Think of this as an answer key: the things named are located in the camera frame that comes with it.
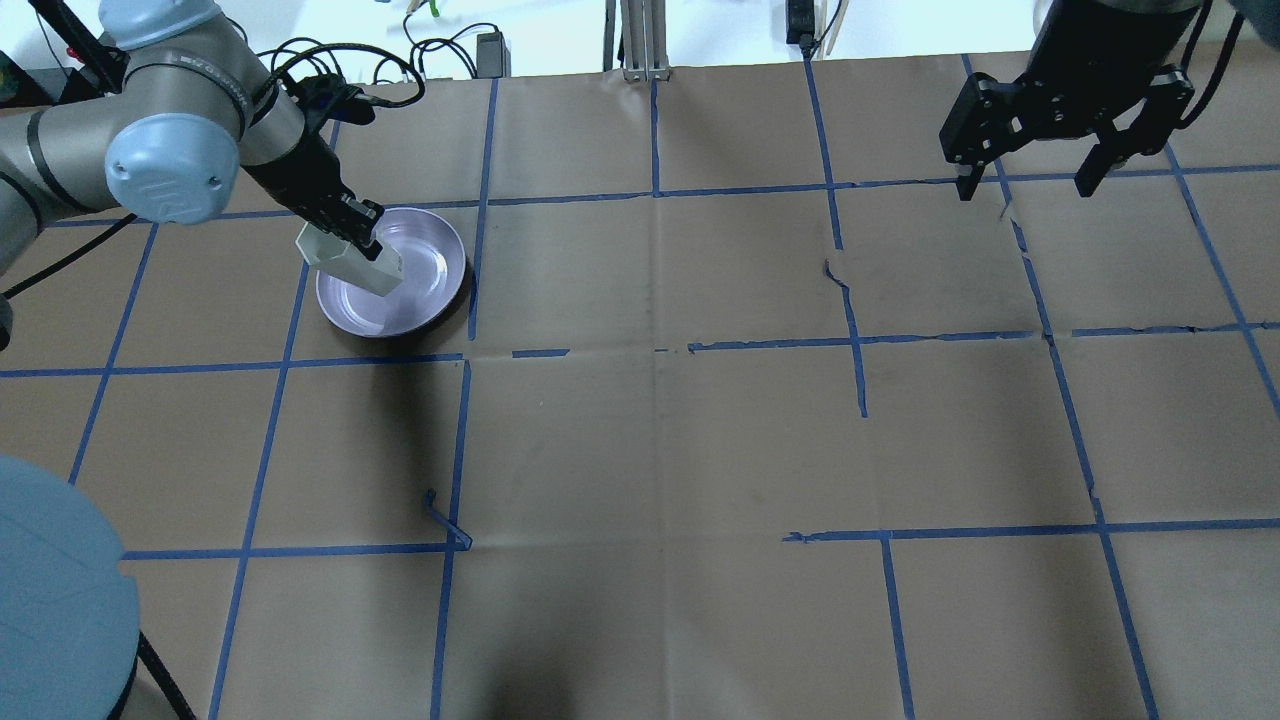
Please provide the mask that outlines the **white faceted mug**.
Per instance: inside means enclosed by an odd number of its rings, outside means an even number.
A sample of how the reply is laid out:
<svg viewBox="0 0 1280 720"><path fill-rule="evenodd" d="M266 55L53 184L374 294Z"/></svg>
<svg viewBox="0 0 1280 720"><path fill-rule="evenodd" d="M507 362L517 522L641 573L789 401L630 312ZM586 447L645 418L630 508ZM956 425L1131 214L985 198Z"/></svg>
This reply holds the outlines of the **white faceted mug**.
<svg viewBox="0 0 1280 720"><path fill-rule="evenodd" d="M374 258L370 259L358 245L307 223L294 240L294 246L312 269L385 297L404 279L403 260L394 249L374 240Z"/></svg>

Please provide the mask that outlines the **lavender plate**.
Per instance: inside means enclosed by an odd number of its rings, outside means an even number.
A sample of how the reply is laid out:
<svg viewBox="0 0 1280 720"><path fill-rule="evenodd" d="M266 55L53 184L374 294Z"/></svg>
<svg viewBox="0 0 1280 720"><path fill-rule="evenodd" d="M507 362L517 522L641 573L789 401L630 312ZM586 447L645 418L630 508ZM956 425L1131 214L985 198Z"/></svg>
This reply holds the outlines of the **lavender plate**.
<svg viewBox="0 0 1280 720"><path fill-rule="evenodd" d="M460 296L468 259L458 232L419 208L390 208L375 225L380 259L397 252L403 279L378 295L317 270L316 296L338 329L364 338L390 338L434 322Z"/></svg>

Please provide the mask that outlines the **black power adapter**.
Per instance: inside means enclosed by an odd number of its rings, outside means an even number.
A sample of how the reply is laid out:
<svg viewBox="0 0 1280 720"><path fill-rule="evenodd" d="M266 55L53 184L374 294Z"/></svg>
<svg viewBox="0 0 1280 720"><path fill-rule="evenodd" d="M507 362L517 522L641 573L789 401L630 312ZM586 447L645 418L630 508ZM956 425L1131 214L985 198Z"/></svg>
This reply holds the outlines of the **black power adapter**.
<svg viewBox="0 0 1280 720"><path fill-rule="evenodd" d="M476 36L475 76L484 79L509 77L511 59L506 36L492 31Z"/></svg>

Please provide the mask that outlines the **aluminium frame post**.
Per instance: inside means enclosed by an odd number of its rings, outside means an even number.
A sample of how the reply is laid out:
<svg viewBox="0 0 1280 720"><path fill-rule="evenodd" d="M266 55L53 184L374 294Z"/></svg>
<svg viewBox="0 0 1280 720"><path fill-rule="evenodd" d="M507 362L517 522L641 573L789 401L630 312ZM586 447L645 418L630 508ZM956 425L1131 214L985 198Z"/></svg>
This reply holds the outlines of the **aluminium frame post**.
<svg viewBox="0 0 1280 720"><path fill-rule="evenodd" d="M667 1L604 1L602 69L628 83L669 79Z"/></svg>

